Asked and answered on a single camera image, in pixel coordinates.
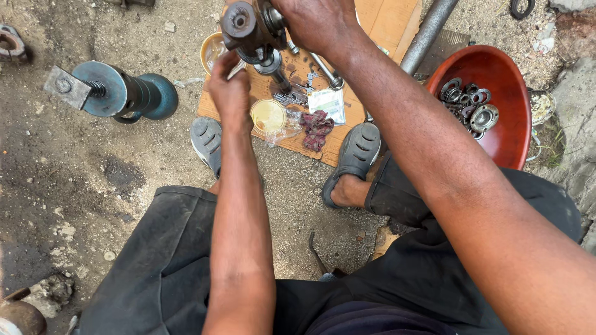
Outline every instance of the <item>man's left hand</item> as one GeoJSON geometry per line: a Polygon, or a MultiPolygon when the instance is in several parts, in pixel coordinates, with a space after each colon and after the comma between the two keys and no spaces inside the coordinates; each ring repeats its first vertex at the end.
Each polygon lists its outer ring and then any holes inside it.
{"type": "Polygon", "coordinates": [[[240,58],[236,52],[227,52],[215,62],[211,71],[211,80],[207,89],[215,103],[222,127],[238,129],[252,128],[250,119],[250,78],[244,69],[236,73],[230,80],[230,71],[238,64],[240,58]]]}

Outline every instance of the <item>cardboard sheet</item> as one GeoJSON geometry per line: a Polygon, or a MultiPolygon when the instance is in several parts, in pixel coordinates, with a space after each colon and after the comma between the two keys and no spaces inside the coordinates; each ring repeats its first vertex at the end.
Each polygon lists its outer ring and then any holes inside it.
{"type": "MultiPolygon", "coordinates": [[[[362,28],[368,33],[372,40],[383,48],[389,50],[389,57],[399,63],[403,58],[410,42],[418,31],[418,22],[420,20],[421,1],[420,0],[356,0],[356,11],[360,19],[362,28]]],[[[313,78],[312,86],[315,89],[324,89],[329,86],[327,78],[320,71],[319,67],[308,56],[307,52],[300,51],[297,55],[292,55],[289,51],[282,52],[284,61],[283,69],[285,75],[293,84],[300,84],[305,86],[307,82],[307,75],[312,70],[315,70],[318,77],[313,78]]],[[[252,66],[247,69],[251,80],[252,87],[250,90],[251,102],[257,100],[272,98],[275,93],[279,93],[276,84],[269,77],[259,75],[252,66]]],[[[198,116],[210,116],[220,120],[219,115],[213,105],[211,96],[203,86],[203,94],[199,102],[197,110],[198,116]]],[[[306,102],[306,92],[299,89],[296,85],[293,92],[293,101],[286,101],[284,104],[290,102],[287,108],[299,111],[307,111],[300,103],[306,102]]],[[[321,152],[308,150],[302,144],[305,137],[304,132],[295,137],[286,138],[281,141],[280,146],[292,151],[302,153],[308,157],[320,159],[323,163],[331,166],[337,166],[339,158],[339,149],[342,145],[343,139],[352,127],[364,121],[364,108],[356,95],[346,84],[343,88],[344,92],[344,110],[346,113],[346,124],[343,126],[336,126],[331,133],[327,135],[327,143],[321,152]]]]}

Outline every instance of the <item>hand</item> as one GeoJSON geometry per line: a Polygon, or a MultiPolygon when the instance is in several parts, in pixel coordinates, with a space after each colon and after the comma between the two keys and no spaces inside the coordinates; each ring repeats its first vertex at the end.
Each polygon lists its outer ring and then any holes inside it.
{"type": "Polygon", "coordinates": [[[271,0],[271,4],[288,22],[292,41],[325,58],[335,44],[364,32],[356,20],[354,0],[271,0]]]}
{"type": "Polygon", "coordinates": [[[207,90],[215,103],[223,128],[248,128],[253,122],[250,119],[250,78],[244,69],[236,73],[230,80],[230,71],[238,64],[240,58],[236,52],[227,52],[215,62],[211,71],[211,80],[207,90]]]}

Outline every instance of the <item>knee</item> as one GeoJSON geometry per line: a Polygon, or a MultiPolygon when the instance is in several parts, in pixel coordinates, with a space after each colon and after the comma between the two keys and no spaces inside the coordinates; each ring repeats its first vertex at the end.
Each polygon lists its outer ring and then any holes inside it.
{"type": "Polygon", "coordinates": [[[581,214],[575,201],[558,185],[527,172],[501,169],[513,187],[542,216],[578,241],[581,234],[581,214]]]}

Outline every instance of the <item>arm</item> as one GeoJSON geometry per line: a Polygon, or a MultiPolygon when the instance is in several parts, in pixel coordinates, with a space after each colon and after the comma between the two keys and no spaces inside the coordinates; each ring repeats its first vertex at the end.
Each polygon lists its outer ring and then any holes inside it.
{"type": "Polygon", "coordinates": [[[269,217],[250,142],[248,74],[226,77],[238,63],[228,53],[208,89],[222,119],[222,169],[211,243],[211,289],[203,334],[271,334],[275,276],[269,217]]]}
{"type": "Polygon", "coordinates": [[[532,208],[441,103],[378,50],[356,22],[354,1],[274,0],[274,6],[292,40],[325,57],[375,118],[507,328],[593,332],[596,259],[532,208]]]}

